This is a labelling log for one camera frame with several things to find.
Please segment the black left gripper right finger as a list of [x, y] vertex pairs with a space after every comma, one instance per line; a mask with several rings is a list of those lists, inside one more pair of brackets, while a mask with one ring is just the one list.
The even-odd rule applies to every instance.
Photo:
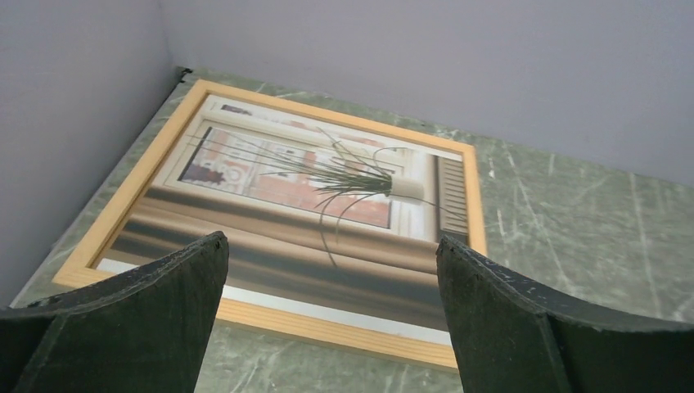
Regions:
[[439, 293], [466, 392], [690, 392], [693, 326], [555, 290], [451, 237]]

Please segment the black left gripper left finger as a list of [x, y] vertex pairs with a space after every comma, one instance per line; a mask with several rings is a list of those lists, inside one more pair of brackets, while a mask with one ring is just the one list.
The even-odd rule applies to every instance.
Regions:
[[228, 256], [217, 231], [100, 282], [2, 309], [2, 391], [194, 391]]

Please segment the wooden picture frame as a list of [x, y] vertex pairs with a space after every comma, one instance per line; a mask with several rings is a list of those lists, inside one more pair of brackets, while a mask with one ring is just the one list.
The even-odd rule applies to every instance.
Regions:
[[457, 367], [435, 252], [486, 252], [475, 148], [200, 79], [55, 274], [78, 288], [220, 231], [218, 317]]

